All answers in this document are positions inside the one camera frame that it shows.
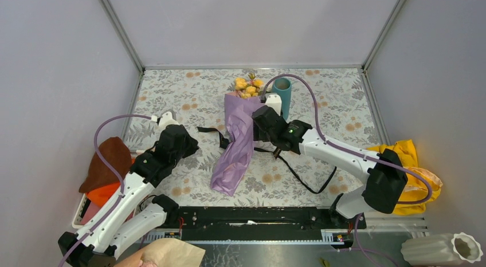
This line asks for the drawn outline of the yellow pink flower bunch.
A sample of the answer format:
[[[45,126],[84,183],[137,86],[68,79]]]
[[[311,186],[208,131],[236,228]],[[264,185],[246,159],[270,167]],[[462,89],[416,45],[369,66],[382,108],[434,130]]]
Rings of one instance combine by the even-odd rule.
[[[238,77],[233,81],[236,96],[242,99],[261,95],[264,85],[264,81],[257,78],[254,73],[248,74],[246,78]]]

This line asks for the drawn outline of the purple wrapping paper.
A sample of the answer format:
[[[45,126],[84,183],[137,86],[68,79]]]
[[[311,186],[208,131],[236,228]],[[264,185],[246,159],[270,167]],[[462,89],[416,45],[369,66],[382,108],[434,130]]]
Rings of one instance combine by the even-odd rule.
[[[236,192],[253,156],[252,114],[263,106],[256,97],[243,99],[229,93],[225,95],[225,127],[231,142],[214,168],[210,181],[212,190],[228,196]]]

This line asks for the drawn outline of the black ribbon gold lettering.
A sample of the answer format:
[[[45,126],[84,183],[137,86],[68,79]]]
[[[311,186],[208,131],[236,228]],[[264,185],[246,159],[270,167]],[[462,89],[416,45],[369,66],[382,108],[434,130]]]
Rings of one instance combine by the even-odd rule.
[[[229,144],[232,142],[230,139],[227,139],[224,137],[224,135],[216,128],[207,128],[207,127],[197,127],[198,132],[203,132],[203,133],[209,133],[209,132],[217,132],[219,136],[219,147],[222,149],[227,149]],[[280,155],[276,155],[276,158],[280,159],[288,168],[288,170],[292,173],[292,175],[301,183],[303,187],[305,187],[309,192],[312,194],[320,194],[322,193],[327,186],[329,185],[331,179],[334,177],[337,167],[335,166],[332,172],[329,174],[327,180],[324,182],[322,187],[318,190],[315,191],[311,189],[302,179],[301,177],[295,172],[295,170],[289,165],[289,163]]]

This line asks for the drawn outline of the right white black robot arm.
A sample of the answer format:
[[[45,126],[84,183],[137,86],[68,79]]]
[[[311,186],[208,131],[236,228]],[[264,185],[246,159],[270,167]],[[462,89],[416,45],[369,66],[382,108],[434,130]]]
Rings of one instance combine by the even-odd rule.
[[[263,141],[280,151],[323,160],[356,177],[362,186],[336,197],[328,213],[334,227],[345,227],[360,213],[391,214],[407,184],[407,175],[397,153],[356,148],[334,138],[323,138],[318,130],[300,120],[286,122],[276,111],[263,106],[252,119]]]

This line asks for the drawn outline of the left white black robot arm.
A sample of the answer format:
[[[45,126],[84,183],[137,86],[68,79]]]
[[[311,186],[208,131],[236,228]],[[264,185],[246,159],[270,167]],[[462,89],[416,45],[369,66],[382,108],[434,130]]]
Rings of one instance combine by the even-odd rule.
[[[166,126],[154,149],[135,159],[124,182],[98,213],[76,233],[65,232],[59,238],[60,265],[114,266],[119,256],[150,230],[175,225],[178,205],[164,195],[155,197],[141,213],[130,215],[181,159],[197,149],[198,142],[183,125]]]

